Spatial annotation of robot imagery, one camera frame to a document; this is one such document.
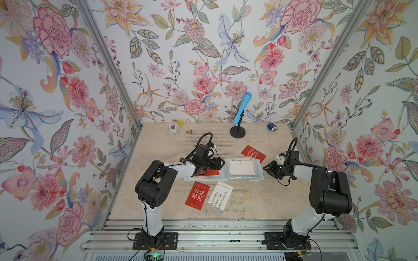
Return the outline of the red card gold characters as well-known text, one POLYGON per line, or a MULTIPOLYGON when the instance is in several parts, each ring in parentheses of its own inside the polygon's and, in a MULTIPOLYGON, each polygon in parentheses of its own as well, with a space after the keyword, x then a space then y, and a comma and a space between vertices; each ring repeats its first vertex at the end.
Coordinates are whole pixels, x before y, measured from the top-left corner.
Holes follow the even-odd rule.
POLYGON ((219 176, 218 170, 203 170, 198 176, 208 177, 208 176, 219 176))

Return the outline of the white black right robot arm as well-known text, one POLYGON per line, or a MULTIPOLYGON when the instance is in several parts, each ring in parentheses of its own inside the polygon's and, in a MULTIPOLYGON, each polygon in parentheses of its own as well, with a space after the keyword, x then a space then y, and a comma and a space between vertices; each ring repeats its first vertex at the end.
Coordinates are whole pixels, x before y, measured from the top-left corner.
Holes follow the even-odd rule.
POLYGON ((268 250, 310 250, 310 234, 321 222, 348 214, 353 208, 346 174, 328 170, 325 166, 301 162, 299 152, 295 151, 297 141, 294 138, 287 151, 278 155, 277 160, 263 170, 278 182, 287 177, 285 187, 292 180, 310 182, 309 205, 298 216, 289 219, 282 232, 264 233, 262 244, 268 250))

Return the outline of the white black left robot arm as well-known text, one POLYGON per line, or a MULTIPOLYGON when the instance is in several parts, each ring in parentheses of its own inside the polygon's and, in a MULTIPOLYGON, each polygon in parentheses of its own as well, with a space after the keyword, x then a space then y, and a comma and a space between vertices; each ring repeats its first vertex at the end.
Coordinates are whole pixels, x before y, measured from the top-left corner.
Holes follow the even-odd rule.
POLYGON ((135 192, 144 210, 143 239, 155 245, 161 243, 164 232, 162 204, 177 179, 201 176, 209 170, 219 171, 225 165, 212 138, 210 132, 203 134, 193 151, 178 163, 166 164, 154 160, 138 181, 135 192))

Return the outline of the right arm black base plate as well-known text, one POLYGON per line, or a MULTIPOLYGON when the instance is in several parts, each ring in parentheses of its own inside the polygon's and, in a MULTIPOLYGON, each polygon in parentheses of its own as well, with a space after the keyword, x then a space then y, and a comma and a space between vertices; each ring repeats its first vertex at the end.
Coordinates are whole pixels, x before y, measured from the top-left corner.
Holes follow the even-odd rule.
POLYGON ((283 234, 283 232, 265 232, 262 245, 268 250, 311 250, 308 237, 297 234, 283 234))

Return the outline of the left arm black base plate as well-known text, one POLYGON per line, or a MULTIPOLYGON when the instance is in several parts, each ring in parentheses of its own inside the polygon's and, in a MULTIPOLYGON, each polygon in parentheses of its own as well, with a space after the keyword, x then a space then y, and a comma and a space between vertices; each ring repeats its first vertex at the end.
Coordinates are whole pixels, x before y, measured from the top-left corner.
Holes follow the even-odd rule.
POLYGON ((179 242, 178 233, 161 232, 155 237, 148 235, 145 231, 137 233, 133 240, 133 250, 177 250, 179 242))

